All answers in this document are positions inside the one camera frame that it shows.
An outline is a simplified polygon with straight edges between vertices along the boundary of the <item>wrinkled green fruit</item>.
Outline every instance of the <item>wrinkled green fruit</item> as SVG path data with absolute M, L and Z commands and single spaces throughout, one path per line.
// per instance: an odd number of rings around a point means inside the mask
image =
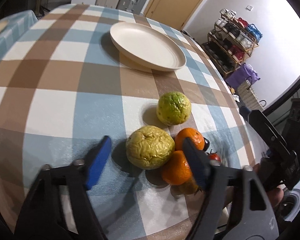
M 144 170 L 164 165 L 174 151 L 174 140 L 164 130 L 148 125 L 133 132 L 126 142 L 127 158 Z
M 157 116 L 165 125 L 177 125 L 188 120 L 191 114 L 189 99 L 180 92 L 162 95 L 157 105 Z

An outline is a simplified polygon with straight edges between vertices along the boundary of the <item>tablecloth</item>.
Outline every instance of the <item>tablecloth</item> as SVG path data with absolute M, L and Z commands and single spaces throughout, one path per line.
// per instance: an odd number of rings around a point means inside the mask
M 111 42 L 109 30 L 120 21 L 170 37 L 186 55 L 186 66 L 175 72 L 136 70 L 140 66 Z M 184 124 L 167 127 L 156 117 L 158 99 L 168 91 L 180 91 L 192 103 Z M 88 191 L 108 238 L 185 238 L 203 193 L 175 198 L 156 171 L 129 163 L 125 140 L 144 125 L 156 125 L 172 136 L 193 127 L 210 140 L 210 149 L 221 154 L 225 165 L 254 163 L 232 95 L 191 38 L 116 9 L 74 4 L 54 9 L 0 62 L 0 211 L 8 225 L 14 228 L 42 165 L 69 165 L 109 135 L 113 152 L 99 183 Z
M 0 22 L 4 20 L 9 20 L 9 23 L 0 33 L 0 60 L 23 33 L 38 21 L 32 10 L 7 16 L 1 19 Z

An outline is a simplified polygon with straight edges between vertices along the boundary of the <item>purple bag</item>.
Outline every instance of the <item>purple bag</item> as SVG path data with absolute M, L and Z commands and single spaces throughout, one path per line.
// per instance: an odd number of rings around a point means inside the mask
M 245 81 L 248 80 L 251 85 L 260 80 L 250 64 L 243 63 L 239 69 L 234 71 L 226 82 L 235 90 Z

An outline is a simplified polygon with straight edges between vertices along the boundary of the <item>wooden door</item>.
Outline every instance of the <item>wooden door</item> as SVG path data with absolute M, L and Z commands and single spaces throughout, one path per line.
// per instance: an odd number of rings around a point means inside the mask
M 146 17 L 180 30 L 199 2 L 201 0 L 153 0 Z

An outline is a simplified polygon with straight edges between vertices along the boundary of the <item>wicker bag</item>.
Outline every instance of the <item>wicker bag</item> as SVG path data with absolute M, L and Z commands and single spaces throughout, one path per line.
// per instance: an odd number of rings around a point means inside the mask
M 264 106 L 260 104 L 260 102 L 265 100 L 259 101 L 252 86 L 251 83 L 248 80 L 245 80 L 237 89 L 237 94 L 240 97 L 240 101 L 245 104 L 247 108 L 250 110 L 260 110 L 261 112 L 264 111 Z

